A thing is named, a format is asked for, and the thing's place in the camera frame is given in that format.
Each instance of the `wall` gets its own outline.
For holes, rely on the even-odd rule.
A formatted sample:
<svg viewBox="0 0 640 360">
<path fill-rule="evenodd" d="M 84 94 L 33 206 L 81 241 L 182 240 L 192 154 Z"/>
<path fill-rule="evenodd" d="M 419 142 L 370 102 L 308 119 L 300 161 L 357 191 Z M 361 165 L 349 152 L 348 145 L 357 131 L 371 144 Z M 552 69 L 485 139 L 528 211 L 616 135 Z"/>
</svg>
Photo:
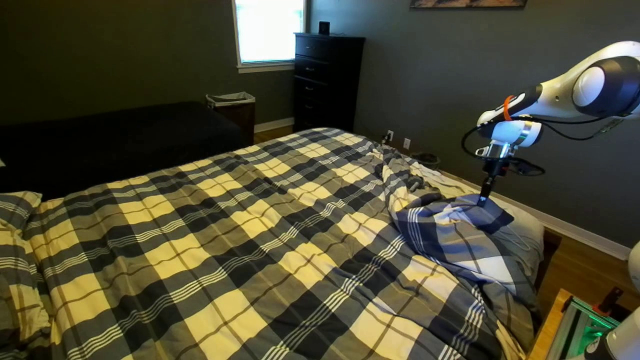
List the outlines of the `wall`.
<svg viewBox="0 0 640 360">
<path fill-rule="evenodd" d="M 438 154 L 442 168 L 480 183 L 482 164 L 460 138 L 485 110 L 528 85 L 560 75 L 620 40 L 640 40 L 637 0 L 529 0 L 524 9 L 410 10 L 409 0 L 313 0 L 310 30 L 367 37 L 356 132 L 394 129 L 412 150 Z M 567 129 L 585 135 L 592 127 Z M 508 176 L 496 191 L 628 247 L 637 241 L 640 123 L 589 142 L 545 133 L 518 155 L 541 177 Z M 485 146 L 471 141 L 473 148 Z"/>
<path fill-rule="evenodd" d="M 231 0 L 5 0 L 0 123 L 247 91 L 293 116 L 292 71 L 238 74 Z"/>
</svg>

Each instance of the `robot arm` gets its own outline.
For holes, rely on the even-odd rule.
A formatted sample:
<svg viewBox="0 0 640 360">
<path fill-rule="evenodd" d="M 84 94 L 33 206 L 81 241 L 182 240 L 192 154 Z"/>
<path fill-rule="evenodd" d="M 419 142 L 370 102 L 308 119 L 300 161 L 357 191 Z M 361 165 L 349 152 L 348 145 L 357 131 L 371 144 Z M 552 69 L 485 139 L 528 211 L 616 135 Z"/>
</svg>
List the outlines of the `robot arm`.
<svg viewBox="0 0 640 360">
<path fill-rule="evenodd" d="M 477 121 L 477 130 L 491 143 L 476 151 L 476 156 L 485 160 L 483 170 L 487 173 L 478 205 L 484 206 L 495 178 L 506 175 L 516 150 L 540 140 L 542 120 L 533 117 L 580 115 L 640 119 L 640 43 L 628 41 L 607 46 L 565 74 L 532 86 L 484 112 Z M 601 132 L 620 122 L 610 123 Z"/>
</svg>

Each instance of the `pillow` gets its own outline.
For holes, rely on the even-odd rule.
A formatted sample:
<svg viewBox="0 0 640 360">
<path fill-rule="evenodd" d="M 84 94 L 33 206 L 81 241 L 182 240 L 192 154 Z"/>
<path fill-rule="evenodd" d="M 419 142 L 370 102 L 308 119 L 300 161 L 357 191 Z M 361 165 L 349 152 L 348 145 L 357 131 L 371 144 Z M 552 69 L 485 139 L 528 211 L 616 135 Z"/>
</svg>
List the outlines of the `pillow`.
<svg viewBox="0 0 640 360">
<path fill-rule="evenodd" d="M 39 203 L 36 193 L 0 194 L 0 348 L 26 345 L 51 330 L 33 249 L 20 236 Z"/>
</svg>

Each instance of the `plaid duvet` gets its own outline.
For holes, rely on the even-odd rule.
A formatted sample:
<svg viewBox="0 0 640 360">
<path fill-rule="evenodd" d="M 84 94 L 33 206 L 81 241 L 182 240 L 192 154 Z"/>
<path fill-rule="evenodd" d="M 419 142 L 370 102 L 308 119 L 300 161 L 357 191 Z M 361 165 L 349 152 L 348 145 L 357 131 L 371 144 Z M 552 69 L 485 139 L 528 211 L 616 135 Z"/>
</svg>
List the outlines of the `plaid duvet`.
<svg viewBox="0 0 640 360">
<path fill-rule="evenodd" d="M 315 129 L 39 206 L 53 359 L 517 359 L 533 290 L 494 204 Z"/>
</svg>

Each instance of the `speaker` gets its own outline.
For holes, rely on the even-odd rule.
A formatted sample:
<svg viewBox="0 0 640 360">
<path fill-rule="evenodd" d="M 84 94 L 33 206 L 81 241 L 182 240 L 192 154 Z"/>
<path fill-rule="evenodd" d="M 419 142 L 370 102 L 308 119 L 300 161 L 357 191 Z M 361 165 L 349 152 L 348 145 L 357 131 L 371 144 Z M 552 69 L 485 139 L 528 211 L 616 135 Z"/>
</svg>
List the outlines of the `speaker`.
<svg viewBox="0 0 640 360">
<path fill-rule="evenodd" d="M 331 26 L 331 22 L 321 21 L 320 22 L 320 27 L 318 28 L 318 33 L 320 35 L 329 35 L 329 33 L 330 33 L 329 27 L 330 26 Z"/>
</svg>

